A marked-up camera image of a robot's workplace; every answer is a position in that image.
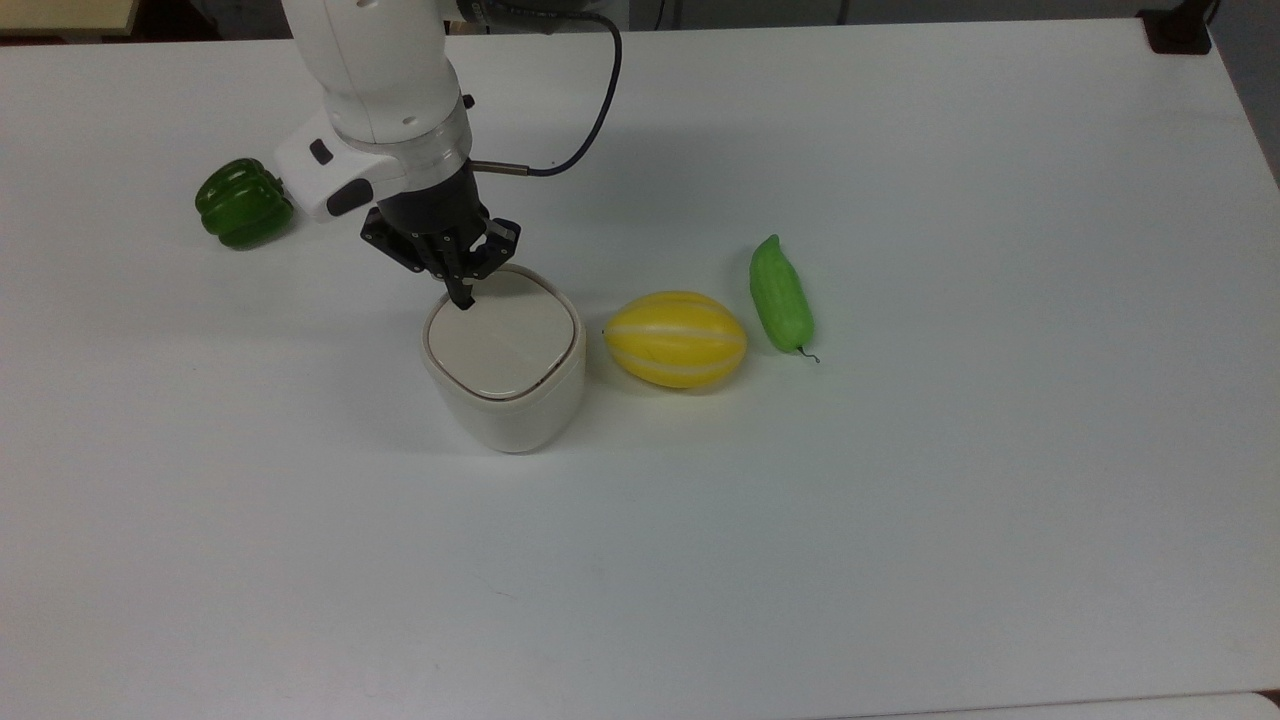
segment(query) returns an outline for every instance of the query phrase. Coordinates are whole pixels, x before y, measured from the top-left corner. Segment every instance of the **gray floor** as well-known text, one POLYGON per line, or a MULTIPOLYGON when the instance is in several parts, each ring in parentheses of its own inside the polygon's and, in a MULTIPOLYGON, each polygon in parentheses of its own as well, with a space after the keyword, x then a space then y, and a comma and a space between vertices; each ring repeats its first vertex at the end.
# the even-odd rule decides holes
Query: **gray floor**
MULTIPOLYGON (((653 28, 660 0, 631 0, 631 27, 653 28)), ((1132 18, 1176 0, 852 0, 850 24, 1132 18)), ((677 1, 667 0, 671 28, 677 1)), ((685 0, 681 28, 832 24, 840 0, 685 0)), ((1280 179, 1280 0, 1222 0, 1212 33, 1253 132, 1280 179)))

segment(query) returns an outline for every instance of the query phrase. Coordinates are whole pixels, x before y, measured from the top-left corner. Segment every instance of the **fake vegetable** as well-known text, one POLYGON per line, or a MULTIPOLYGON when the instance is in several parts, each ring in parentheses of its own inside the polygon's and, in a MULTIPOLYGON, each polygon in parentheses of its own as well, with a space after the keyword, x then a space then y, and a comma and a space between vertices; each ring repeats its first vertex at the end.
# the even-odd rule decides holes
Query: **fake vegetable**
POLYGON ((293 217, 283 183, 252 158, 232 160, 210 176, 196 192, 196 210, 205 229, 236 250, 271 240, 293 217))
POLYGON ((655 292, 623 306, 604 327, 618 365, 654 384, 691 388, 732 373, 746 333, 723 305, 696 292, 655 292))
POLYGON ((813 340, 813 313, 800 275, 782 254, 776 234, 751 254, 751 300, 769 342, 783 352, 804 354, 804 345, 813 340))

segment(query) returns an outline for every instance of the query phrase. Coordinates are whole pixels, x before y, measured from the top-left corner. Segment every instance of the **black button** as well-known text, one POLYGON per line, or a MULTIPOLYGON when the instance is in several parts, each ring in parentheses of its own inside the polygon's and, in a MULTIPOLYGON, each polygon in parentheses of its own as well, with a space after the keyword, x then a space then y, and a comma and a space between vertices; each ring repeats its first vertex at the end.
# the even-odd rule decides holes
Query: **black button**
POLYGON ((328 165, 329 160, 333 160, 333 152, 329 152, 329 149, 324 146, 324 141, 319 137, 311 143, 311 156, 321 165, 328 165))
POLYGON ((342 186, 338 192, 329 196, 324 206, 329 214, 337 218, 351 213, 361 205, 367 205, 374 199, 374 186, 365 178, 357 178, 342 186))

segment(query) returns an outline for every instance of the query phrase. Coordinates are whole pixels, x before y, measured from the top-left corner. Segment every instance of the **white container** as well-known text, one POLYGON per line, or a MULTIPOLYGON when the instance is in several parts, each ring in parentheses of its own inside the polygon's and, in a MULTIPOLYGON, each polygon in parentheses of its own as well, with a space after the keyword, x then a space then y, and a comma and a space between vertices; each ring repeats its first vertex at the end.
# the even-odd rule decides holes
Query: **white container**
POLYGON ((503 452, 545 445, 577 411, 586 333, 577 310, 538 273, 504 265, 458 310, 440 299, 422 327, 422 363, 449 410, 503 452))

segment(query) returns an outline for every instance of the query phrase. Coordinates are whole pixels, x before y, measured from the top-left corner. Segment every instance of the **container lid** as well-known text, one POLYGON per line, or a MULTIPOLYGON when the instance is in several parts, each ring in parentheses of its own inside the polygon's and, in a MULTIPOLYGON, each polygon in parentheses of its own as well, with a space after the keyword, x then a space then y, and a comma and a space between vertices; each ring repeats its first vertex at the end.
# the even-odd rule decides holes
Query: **container lid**
POLYGON ((465 389, 515 400, 550 375, 573 345, 573 318, 538 281, 499 269, 472 286, 475 305, 444 301, 431 316, 426 350, 465 389))

